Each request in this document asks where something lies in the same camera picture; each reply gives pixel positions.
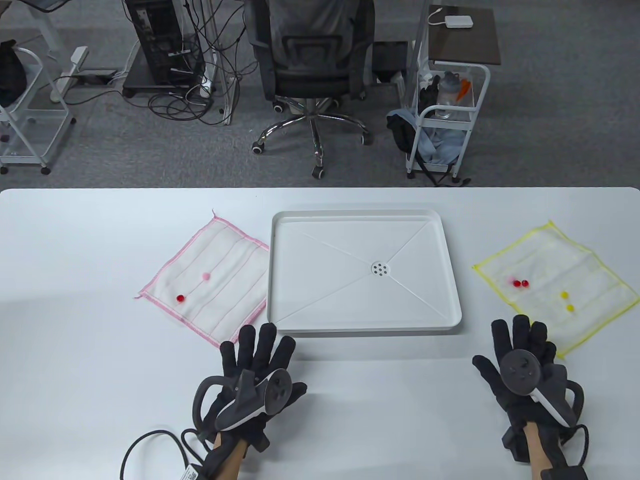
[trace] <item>water bottle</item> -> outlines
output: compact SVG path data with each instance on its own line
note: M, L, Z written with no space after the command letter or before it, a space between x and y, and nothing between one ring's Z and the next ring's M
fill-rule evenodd
M461 87L459 74L444 72L438 85L438 105L457 105ZM451 114L450 110L436 110L435 116L446 120Z

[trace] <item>computer tower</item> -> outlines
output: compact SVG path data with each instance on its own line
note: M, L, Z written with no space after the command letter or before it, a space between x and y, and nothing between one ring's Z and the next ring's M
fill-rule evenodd
M194 83L202 53L194 38L183 39L173 0L125 0L149 73L156 85Z

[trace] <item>black backpack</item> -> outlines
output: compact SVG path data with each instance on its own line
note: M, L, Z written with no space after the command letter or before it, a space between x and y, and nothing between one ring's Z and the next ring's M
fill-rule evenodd
M0 44L0 105L8 107L27 90L27 74L15 54L15 40Z

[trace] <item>black glove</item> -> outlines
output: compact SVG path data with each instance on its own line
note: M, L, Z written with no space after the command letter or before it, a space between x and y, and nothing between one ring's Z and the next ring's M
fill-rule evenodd
M296 341L291 337L283 337L280 344L276 348L273 356L271 350L276 340L277 329L273 323L266 323L260 329L258 346L253 353L255 344L255 328L251 325L245 325L240 329L238 338L238 355L236 361L236 352L234 344L231 342L223 342L220 345L220 353L222 354L222 370L225 377L238 379L242 370L251 370L255 373L256 385L264 378L277 369L286 369L289 366L293 351L296 349ZM298 400L302 395L307 393L307 385L302 382L293 384L291 397L285 405L287 408L293 402ZM205 432L207 440L213 442L218 432L215 428L216 417L222 409L233 401L234 393L228 387L223 387L218 397L211 405L209 413L202 421L202 431ZM266 413L261 413L256 418L245 422L230 433L235 437L241 438L248 444L252 445L259 452L264 451L269 446L269 440L264 434L267 422L273 417Z
M513 318L513 346L511 346L507 322L504 320L494 321L491 324L491 331L498 364L506 354L514 349L530 351L542 366L554 362L556 346L547 341L547 326L544 323L534 322L533 325L530 325L529 317L516 315ZM476 355L473 364L491 387L502 409L507 412L511 426L516 432L521 431L527 422L560 427L551 414L542 405L534 402L531 397L512 393L505 386L498 370L488 358Z
M536 356L540 365L552 364L556 357L556 346L547 341L547 326L544 323L529 322L526 315L513 318L513 346L509 336L509 328L504 320L496 320L491 324L495 356L500 361L514 349L528 350ZM482 355L473 358L473 364L480 375L491 387L496 400L507 412L511 428L502 437L502 444L511 450L516 461L529 462L529 448L524 435L524 426L528 422L538 425L542 448L555 468L566 467L566 460L560 450L574 434L575 429L562 427L551 414L529 396L520 396L510 391L502 381L498 370L491 361Z

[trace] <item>orange item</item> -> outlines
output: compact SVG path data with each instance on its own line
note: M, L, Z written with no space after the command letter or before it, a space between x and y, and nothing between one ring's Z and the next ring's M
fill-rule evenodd
M462 79L460 93L458 94L458 98L456 102L459 102L464 98L464 96L469 92L471 88L471 82L469 80Z

